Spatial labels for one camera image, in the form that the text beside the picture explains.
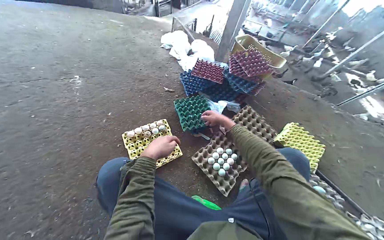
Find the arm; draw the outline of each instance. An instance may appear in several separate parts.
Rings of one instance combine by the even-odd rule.
[[[210,125],[215,122],[230,130],[228,135],[260,179],[288,239],[369,239],[269,143],[227,117],[209,120]]]
[[[159,137],[152,141],[139,158],[122,167],[120,194],[105,240],[155,238],[156,159],[168,156],[176,144],[180,144],[180,141],[175,136]]]

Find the green object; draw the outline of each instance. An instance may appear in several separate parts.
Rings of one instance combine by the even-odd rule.
[[[219,206],[217,206],[216,204],[214,204],[214,203],[212,203],[212,202],[210,202],[208,200],[203,199],[200,196],[194,195],[194,196],[192,196],[192,198],[197,200],[198,202],[202,203],[204,206],[206,206],[209,209],[221,210],[221,208]]]
[[[201,114],[210,110],[207,99],[202,96],[191,96],[174,100],[174,108],[179,115],[183,131],[198,133],[206,128],[201,120]]]

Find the green egg tray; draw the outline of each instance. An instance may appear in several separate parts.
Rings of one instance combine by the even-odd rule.
[[[301,150],[310,161],[311,171],[315,172],[324,154],[325,145],[314,138],[304,127],[299,126],[299,123],[287,123],[281,133],[274,138],[274,142],[284,147]]]
[[[134,137],[130,138],[127,136],[127,132],[122,134],[122,140],[124,141],[124,146],[127,149],[128,156],[130,157],[131,160],[134,160],[142,154],[142,152],[148,147],[148,145],[155,139],[157,139],[159,136],[172,136],[173,134],[171,133],[171,128],[168,125],[167,119],[162,119],[164,126],[166,127],[166,130],[164,132],[158,132],[158,134],[152,134],[151,137],[147,138],[143,136],[142,134],[135,134]],[[171,162],[175,160],[176,158],[182,156],[183,153],[180,150],[179,145],[176,145],[174,148],[174,151],[165,158],[161,158],[157,160],[157,168],[167,164],[168,162]]]
[[[210,110],[207,99],[202,96],[191,96],[174,100],[174,108],[179,115],[182,130],[197,133],[206,128],[201,114]]]

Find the basket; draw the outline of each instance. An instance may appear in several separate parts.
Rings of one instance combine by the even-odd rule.
[[[235,44],[233,45],[231,54],[237,51],[244,51],[249,46],[257,48],[262,53],[264,59],[266,59],[266,61],[269,62],[269,65],[274,69],[282,68],[287,62],[285,58],[262,46],[255,38],[248,34],[235,37]],[[272,72],[266,73],[264,75],[259,75],[259,78],[264,79],[271,74]]]

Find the hand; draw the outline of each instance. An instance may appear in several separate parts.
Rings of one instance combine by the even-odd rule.
[[[153,140],[140,156],[158,160],[170,155],[176,144],[180,145],[176,136],[161,136]]]
[[[226,131],[229,131],[235,123],[229,119],[229,117],[226,117],[225,115],[222,115],[216,111],[208,110],[205,111],[201,115],[201,119],[205,122],[207,126],[216,126],[221,125],[226,129]]]

